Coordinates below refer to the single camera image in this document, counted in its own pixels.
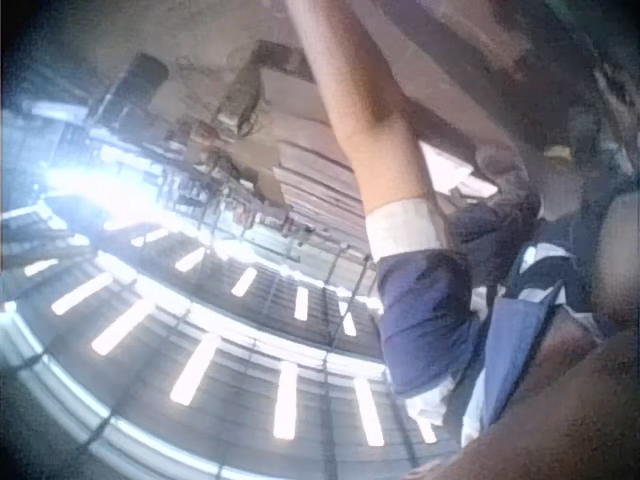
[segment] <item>bare forearm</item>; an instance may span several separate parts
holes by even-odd
[[[351,161],[365,212],[432,197],[406,98],[346,0],[289,0],[331,126]]]

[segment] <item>person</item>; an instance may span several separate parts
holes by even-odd
[[[466,446],[433,475],[638,473],[637,181],[534,231],[539,201],[526,170],[494,144],[476,157],[500,195],[447,218],[407,99],[347,2],[288,8],[360,189],[393,389],[410,416]],[[471,288],[497,281],[506,291],[480,321]]]

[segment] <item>dark object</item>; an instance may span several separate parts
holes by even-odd
[[[138,53],[129,68],[109,89],[92,115],[94,123],[117,127],[131,109],[146,108],[169,77],[169,69],[160,60]]]

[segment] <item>blue sleeve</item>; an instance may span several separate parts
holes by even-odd
[[[396,394],[412,397],[456,377],[471,357],[477,330],[465,261],[447,250],[384,257],[378,288],[382,351]]]

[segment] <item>skin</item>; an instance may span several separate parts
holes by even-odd
[[[427,199],[435,212],[406,98],[348,4],[288,0],[288,5],[331,126],[351,161],[365,213],[412,198]],[[633,208],[625,205],[623,215],[611,212],[614,227],[631,221]],[[503,418],[447,465],[411,478],[640,478],[634,327],[640,268],[637,262],[612,264],[613,256],[637,258],[638,232],[608,234],[614,227],[603,229],[596,279],[603,293],[597,300],[628,330],[594,350],[589,335],[560,313]],[[622,235],[623,242],[614,241]],[[624,308],[619,300],[627,302]]]

